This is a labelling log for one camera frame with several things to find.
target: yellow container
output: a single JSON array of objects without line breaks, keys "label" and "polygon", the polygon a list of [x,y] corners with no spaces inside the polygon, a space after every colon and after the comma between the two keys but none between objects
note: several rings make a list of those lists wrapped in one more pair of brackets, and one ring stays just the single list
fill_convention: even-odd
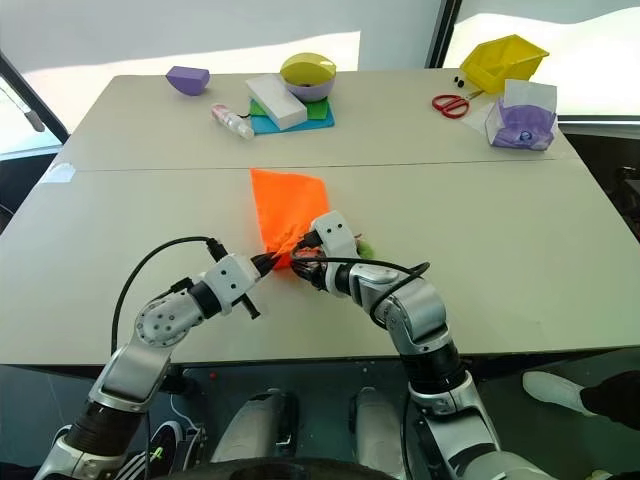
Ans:
[{"label": "yellow container", "polygon": [[518,35],[481,43],[460,68],[469,80],[487,93],[504,90],[507,78],[529,80],[549,52]]},{"label": "yellow container", "polygon": [[336,64],[317,53],[298,53],[282,64],[280,75],[293,85],[320,85],[336,76]]}]

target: orange cloth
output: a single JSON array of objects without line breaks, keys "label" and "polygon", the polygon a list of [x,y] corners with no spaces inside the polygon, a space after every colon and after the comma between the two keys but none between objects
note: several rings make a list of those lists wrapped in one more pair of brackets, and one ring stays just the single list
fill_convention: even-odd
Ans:
[{"label": "orange cloth", "polygon": [[288,267],[288,254],[311,222],[329,211],[324,182],[296,173],[278,173],[251,169],[253,198],[266,252],[283,257],[276,268]]}]

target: white table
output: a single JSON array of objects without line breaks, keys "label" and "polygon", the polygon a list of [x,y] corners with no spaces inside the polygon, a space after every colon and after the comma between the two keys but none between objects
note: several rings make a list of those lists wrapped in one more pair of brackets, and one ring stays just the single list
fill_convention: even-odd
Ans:
[{"label": "white table", "polygon": [[[560,135],[546,152],[492,148],[486,136],[431,106],[441,93],[465,93],[449,70],[339,73],[330,95],[336,126],[245,141],[211,118],[213,103],[248,111],[245,80],[214,75],[188,97],[162,76],[116,77],[56,158],[80,171],[316,167],[499,162],[576,158]],[[480,95],[472,111],[493,101]]]},{"label": "white table", "polygon": [[[640,249],[575,155],[291,170],[324,179],[332,207],[378,258],[432,262],[462,353],[640,343]],[[261,251],[246,169],[80,171],[67,184],[37,185],[0,236],[0,363],[104,363],[130,270],[156,245],[192,234]],[[120,341],[145,301],[211,261],[197,245],[154,259],[125,304]],[[395,354],[349,299],[290,272],[270,274],[250,296],[262,317],[236,308],[213,318],[174,361]]]}]

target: plastic bottle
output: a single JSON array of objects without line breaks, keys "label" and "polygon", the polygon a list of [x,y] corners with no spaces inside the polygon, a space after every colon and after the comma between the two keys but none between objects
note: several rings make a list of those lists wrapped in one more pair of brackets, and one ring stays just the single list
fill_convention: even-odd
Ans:
[{"label": "plastic bottle", "polygon": [[229,110],[226,105],[216,103],[211,107],[211,113],[221,124],[242,138],[253,138],[253,129],[242,118]]}]

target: white foam block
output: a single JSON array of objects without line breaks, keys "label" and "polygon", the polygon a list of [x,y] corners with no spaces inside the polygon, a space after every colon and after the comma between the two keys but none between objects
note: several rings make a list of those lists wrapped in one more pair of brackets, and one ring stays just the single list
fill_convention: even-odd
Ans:
[{"label": "white foam block", "polygon": [[250,96],[280,130],[307,121],[307,107],[287,90],[282,77],[273,73],[247,80]]}]

